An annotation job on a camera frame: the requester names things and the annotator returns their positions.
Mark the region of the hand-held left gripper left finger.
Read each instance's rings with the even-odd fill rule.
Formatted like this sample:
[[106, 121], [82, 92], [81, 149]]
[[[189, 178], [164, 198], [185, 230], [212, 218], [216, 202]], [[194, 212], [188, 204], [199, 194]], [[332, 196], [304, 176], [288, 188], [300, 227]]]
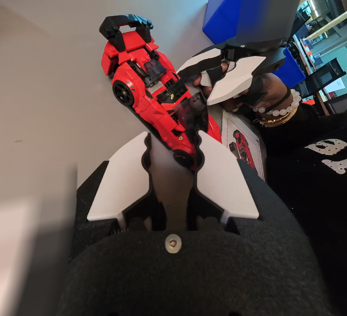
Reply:
[[151, 138], [150, 133], [142, 132], [109, 159], [87, 215], [89, 222], [115, 218], [126, 223], [126, 209], [147, 194], [150, 176], [142, 164], [146, 138]]

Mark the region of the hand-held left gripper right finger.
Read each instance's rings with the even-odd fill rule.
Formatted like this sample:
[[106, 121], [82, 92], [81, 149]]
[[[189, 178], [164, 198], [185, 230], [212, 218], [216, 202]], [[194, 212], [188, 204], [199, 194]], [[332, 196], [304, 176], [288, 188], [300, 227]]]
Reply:
[[196, 146], [200, 158], [194, 177], [197, 194], [217, 211], [223, 225], [229, 218], [258, 219], [259, 211], [251, 195], [239, 162], [230, 149], [204, 131], [198, 131]]

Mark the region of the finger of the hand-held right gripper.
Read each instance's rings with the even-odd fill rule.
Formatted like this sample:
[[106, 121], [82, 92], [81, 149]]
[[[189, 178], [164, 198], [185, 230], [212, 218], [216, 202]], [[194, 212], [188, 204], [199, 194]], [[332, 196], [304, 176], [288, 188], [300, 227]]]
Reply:
[[211, 106], [224, 102], [248, 89], [252, 83], [252, 73], [265, 59], [265, 56], [251, 56], [239, 59], [235, 63], [235, 67], [227, 71], [223, 78], [215, 83], [207, 98], [207, 105]]
[[200, 74], [202, 81], [219, 81], [222, 79], [222, 59], [223, 51], [213, 48], [190, 58], [176, 73], [182, 79]]

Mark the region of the lego instruction booklet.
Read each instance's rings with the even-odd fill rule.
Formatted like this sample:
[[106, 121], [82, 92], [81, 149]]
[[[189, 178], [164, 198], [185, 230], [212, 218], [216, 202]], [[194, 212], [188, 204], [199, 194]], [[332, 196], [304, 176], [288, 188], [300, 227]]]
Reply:
[[237, 159], [256, 171], [263, 181], [267, 180], [265, 144], [248, 119], [223, 110], [221, 139]]

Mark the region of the dark transparent lego canopy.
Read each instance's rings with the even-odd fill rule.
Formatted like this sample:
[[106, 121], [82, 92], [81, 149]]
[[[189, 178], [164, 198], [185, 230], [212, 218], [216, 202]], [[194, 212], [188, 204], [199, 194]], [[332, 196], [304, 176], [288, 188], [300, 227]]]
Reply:
[[178, 121], [185, 129], [188, 140], [193, 144], [198, 143], [198, 132], [208, 132], [209, 115], [206, 100], [201, 92], [184, 99], [173, 107]]

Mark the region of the red lego car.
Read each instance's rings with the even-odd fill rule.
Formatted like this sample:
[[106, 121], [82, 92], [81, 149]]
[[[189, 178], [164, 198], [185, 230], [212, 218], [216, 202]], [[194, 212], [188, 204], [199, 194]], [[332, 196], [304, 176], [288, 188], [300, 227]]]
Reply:
[[[152, 29], [151, 21], [138, 15], [107, 16], [99, 28], [107, 40], [101, 66], [116, 99], [173, 151], [179, 165], [195, 171], [196, 145], [188, 140], [173, 110], [193, 94], [166, 55], [157, 51]], [[210, 115], [207, 134], [222, 142], [220, 128]]]

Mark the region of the person's right forearm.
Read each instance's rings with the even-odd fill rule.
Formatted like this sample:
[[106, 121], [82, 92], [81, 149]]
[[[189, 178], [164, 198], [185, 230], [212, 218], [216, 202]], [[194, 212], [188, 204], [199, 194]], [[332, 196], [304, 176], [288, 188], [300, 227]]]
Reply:
[[320, 116], [311, 105], [300, 104], [286, 123], [276, 127], [259, 126], [266, 146], [303, 147], [320, 140], [338, 139], [347, 142], [347, 113]]

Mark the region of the person's right hand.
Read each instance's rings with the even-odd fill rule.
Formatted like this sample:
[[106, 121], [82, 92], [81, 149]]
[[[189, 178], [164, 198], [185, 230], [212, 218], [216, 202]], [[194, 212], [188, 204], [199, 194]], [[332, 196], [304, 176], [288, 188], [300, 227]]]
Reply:
[[[222, 67], [222, 73], [224, 74], [227, 72], [229, 68], [229, 63], [223, 61], [221, 63], [221, 67]], [[196, 77], [196, 79], [193, 81], [194, 87], [200, 86], [201, 78], [202, 76], [200, 74]], [[280, 80], [280, 78], [277, 77], [276, 75], [272, 73], [267, 73], [267, 74], [261, 75], [259, 80], [260, 79], [262, 80], [262, 83], [263, 83], [262, 91], [266, 92], [267, 95], [255, 107], [268, 108], [276, 104], [277, 102], [279, 102], [286, 95], [287, 88], [283, 84], [283, 82]], [[212, 91], [212, 87], [202, 86], [202, 92], [204, 93], [206, 97], [209, 97], [211, 91]], [[238, 97], [245, 96], [248, 94], [248, 92], [249, 92], [249, 88], [242, 91], [241, 93], [238, 93], [237, 96]], [[221, 102], [220, 103], [221, 107], [228, 112], [231, 112], [231, 111], [235, 112], [239, 107], [241, 107], [244, 104], [243, 102], [237, 99], [238, 97], [236, 98], [232, 97], [224, 102]], [[285, 104], [285, 101], [284, 101], [283, 102], [284, 108], [287, 108], [292, 103], [292, 101], [293, 100], [290, 98], [287, 99], [287, 102], [288, 102], [287, 104]]]

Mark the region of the black elastic wristband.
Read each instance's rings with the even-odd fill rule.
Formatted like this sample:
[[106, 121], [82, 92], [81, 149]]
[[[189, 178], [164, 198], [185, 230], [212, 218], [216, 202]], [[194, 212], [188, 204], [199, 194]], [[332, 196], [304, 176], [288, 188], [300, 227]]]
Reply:
[[281, 106], [283, 102], [285, 102], [290, 96], [291, 96], [291, 90], [290, 88], [285, 85], [285, 88], [286, 88], [286, 94], [284, 95], [283, 98], [281, 98], [278, 102], [276, 102], [274, 105], [270, 106], [267, 108], [267, 110], [265, 111], [266, 114], [270, 115], [274, 112], [274, 109], [278, 106]]

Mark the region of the wooden storage shelving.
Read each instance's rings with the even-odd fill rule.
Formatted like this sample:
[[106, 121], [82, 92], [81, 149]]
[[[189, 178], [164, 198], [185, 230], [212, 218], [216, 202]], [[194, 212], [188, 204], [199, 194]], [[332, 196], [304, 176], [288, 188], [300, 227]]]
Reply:
[[309, 17], [302, 36], [296, 36], [311, 59], [346, 46], [347, 0], [300, 0], [297, 12]]

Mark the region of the person's black clothing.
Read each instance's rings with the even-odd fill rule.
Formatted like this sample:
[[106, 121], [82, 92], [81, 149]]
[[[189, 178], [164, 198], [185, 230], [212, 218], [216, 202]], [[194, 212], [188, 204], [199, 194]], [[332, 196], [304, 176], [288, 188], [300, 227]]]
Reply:
[[309, 238], [332, 303], [346, 315], [346, 142], [265, 147], [268, 184]]

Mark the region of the black frame with white label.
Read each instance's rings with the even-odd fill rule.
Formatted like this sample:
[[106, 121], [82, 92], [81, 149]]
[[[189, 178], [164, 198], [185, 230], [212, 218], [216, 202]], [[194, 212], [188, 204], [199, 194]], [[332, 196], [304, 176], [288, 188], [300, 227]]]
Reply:
[[314, 108], [320, 116], [346, 113], [346, 93], [336, 95], [336, 91], [346, 90], [344, 76], [346, 72], [334, 58], [294, 86], [294, 90], [299, 92], [302, 102]]

